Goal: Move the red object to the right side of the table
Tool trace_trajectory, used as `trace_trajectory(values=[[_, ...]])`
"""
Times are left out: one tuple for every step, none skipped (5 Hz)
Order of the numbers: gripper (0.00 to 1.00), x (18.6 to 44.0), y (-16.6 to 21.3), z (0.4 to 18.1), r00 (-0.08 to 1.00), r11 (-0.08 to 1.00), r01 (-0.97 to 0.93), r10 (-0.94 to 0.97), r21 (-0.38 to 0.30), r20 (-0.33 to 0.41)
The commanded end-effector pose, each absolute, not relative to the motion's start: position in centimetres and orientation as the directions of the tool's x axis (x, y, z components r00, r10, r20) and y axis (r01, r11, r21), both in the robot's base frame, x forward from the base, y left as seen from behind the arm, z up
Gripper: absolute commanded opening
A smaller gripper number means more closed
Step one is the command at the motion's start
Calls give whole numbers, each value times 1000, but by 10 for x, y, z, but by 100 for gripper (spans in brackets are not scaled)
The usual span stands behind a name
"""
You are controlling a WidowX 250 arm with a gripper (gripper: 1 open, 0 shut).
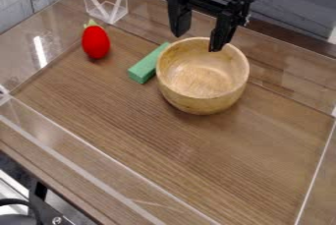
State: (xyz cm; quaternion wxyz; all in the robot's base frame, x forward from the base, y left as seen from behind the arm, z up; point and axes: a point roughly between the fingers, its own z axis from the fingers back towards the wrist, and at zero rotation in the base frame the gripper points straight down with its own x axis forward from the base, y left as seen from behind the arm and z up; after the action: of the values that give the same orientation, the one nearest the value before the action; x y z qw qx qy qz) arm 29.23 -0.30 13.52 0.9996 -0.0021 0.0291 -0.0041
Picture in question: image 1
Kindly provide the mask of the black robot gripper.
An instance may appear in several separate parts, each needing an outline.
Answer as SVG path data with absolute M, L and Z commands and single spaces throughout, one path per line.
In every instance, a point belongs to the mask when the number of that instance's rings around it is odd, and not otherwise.
M 193 7 L 198 7 L 214 15 L 218 14 L 209 36 L 209 52 L 217 52 L 230 41 L 237 25 L 245 26 L 248 24 L 249 8 L 254 0 L 166 1 L 169 27 L 176 37 L 184 35 L 190 28 Z

